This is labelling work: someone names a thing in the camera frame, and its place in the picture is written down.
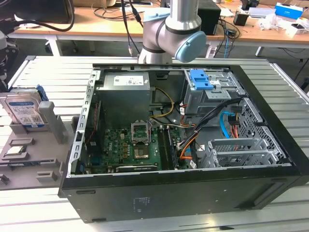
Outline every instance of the blue box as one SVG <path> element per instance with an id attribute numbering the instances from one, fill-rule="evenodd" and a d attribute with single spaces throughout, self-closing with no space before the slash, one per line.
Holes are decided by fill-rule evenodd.
<path id="1" fill-rule="evenodd" d="M 298 19 L 303 13 L 303 8 L 301 7 L 284 5 L 282 3 L 277 3 L 275 9 L 276 9 L 276 15 L 293 19 Z"/>

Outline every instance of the wooden desk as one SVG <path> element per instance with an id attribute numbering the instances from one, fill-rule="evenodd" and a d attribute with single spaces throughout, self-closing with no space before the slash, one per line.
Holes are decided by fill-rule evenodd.
<path id="1" fill-rule="evenodd" d="M 221 3 L 219 7 L 229 8 L 235 12 L 240 2 L 234 0 L 231 3 Z M 259 7 L 267 8 L 270 6 L 260 5 Z M 27 39 L 47 39 L 50 43 L 54 56 L 61 56 L 61 49 L 58 46 L 58 40 L 85 40 L 85 41 L 127 41 L 126 29 L 123 21 L 115 22 L 96 17 L 90 7 L 75 7 L 76 20 L 73 28 L 67 32 L 59 32 L 44 27 L 35 29 L 18 29 L 10 34 L 12 38 Z M 121 12 L 117 11 L 112 14 L 106 14 L 106 17 L 120 16 Z M 227 22 L 233 23 L 233 17 L 225 18 Z M 241 36 L 234 42 L 234 45 L 242 46 L 259 46 L 262 47 L 287 47 L 287 48 L 309 48 L 309 34 L 296 35 L 293 38 L 285 35 L 285 31 L 280 29 L 261 31 L 256 26 L 257 19 L 248 18 L 244 27 L 238 26 Z M 53 24 L 57 27 L 65 28 L 67 25 Z M 142 42 L 142 27 L 135 20 L 128 22 L 128 27 L 134 41 Z M 207 36 L 207 58 L 212 58 L 217 46 L 224 39 L 224 32 L 218 27 L 216 35 Z"/>
<path id="2" fill-rule="evenodd" d="M 234 0 L 231 3 L 221 3 L 218 4 L 220 8 L 228 8 L 232 12 L 235 12 L 237 8 L 240 6 L 240 1 Z M 259 5 L 261 8 L 274 8 L 273 6 L 268 5 Z M 232 23 L 234 17 L 226 17 L 225 21 Z M 274 30 L 260 30 L 260 28 L 256 25 L 258 19 L 248 17 L 245 26 L 237 26 L 237 28 L 241 32 L 241 36 L 236 39 L 234 45 L 242 45 L 242 46 L 259 46 L 259 49 L 256 53 L 258 56 L 263 47 L 289 47 L 289 48 L 309 48 L 309 34 L 295 35 L 294 37 L 289 37 L 285 34 L 284 29 Z M 222 27 L 218 27 L 217 32 L 218 35 L 223 35 Z"/>
<path id="3" fill-rule="evenodd" d="M 143 8 L 153 8 L 153 6 L 143 6 Z M 105 14 L 105 17 L 121 16 L 122 12 L 117 11 L 111 14 Z M 134 41 L 142 42 L 143 30 L 135 18 L 128 21 L 128 29 Z M 66 28 L 68 25 L 50 24 L 58 28 Z M 61 49 L 58 40 L 85 40 L 85 41 L 127 41 L 126 28 L 123 21 L 110 21 L 95 16 L 91 7 L 75 7 L 75 23 L 73 28 L 67 32 L 59 32 L 45 27 L 37 28 L 19 28 L 9 35 L 10 38 L 23 39 L 46 39 L 49 41 L 53 55 L 61 56 Z"/>

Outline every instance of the yellow wire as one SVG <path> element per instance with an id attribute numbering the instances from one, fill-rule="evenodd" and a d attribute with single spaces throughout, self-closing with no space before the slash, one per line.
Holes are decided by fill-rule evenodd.
<path id="1" fill-rule="evenodd" d="M 171 107 L 170 111 L 167 112 L 166 114 L 162 114 L 162 115 L 153 115 L 153 116 L 151 116 L 151 117 L 165 117 L 165 116 L 167 116 L 167 115 L 169 115 L 169 114 L 171 114 L 171 113 L 173 112 L 175 102 L 173 102 L 173 99 L 172 99 L 172 98 L 169 96 L 169 94 L 167 94 L 167 92 L 165 92 L 164 90 L 162 90 L 162 89 L 160 89 L 160 88 L 157 88 L 157 87 L 156 87 L 155 89 L 160 90 L 161 92 L 163 92 L 163 93 L 169 98 L 169 100 L 170 100 L 170 102 L 171 102 L 171 104 L 172 104 L 172 107 Z"/>

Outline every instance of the black speaker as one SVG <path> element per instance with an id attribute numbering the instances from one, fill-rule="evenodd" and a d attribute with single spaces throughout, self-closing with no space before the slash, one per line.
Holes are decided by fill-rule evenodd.
<path id="1" fill-rule="evenodd" d="M 214 35 L 217 29 L 221 9 L 212 0 L 200 0 L 198 16 L 202 19 L 201 31 Z"/>
<path id="2" fill-rule="evenodd" d="M 241 13 L 236 12 L 233 23 L 236 26 L 245 26 L 248 16 L 249 16 L 248 14 L 241 14 Z"/>

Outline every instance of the blue cable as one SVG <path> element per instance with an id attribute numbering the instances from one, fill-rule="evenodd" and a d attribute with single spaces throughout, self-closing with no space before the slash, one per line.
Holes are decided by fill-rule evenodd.
<path id="1" fill-rule="evenodd" d="M 229 139 L 230 136 L 228 135 L 228 132 L 224 126 L 224 122 L 223 122 L 223 116 L 224 115 L 228 115 L 228 116 L 234 116 L 235 114 L 234 113 L 230 113 L 228 111 L 223 111 L 221 114 L 220 114 L 220 126 L 221 126 L 221 129 L 222 129 L 222 132 L 224 134 L 224 136 Z"/>
<path id="2" fill-rule="evenodd" d="M 227 47 L 228 47 L 228 31 L 226 31 L 226 44 L 225 44 L 225 53 L 224 53 L 224 58 L 226 57 L 226 52 L 227 52 Z"/>

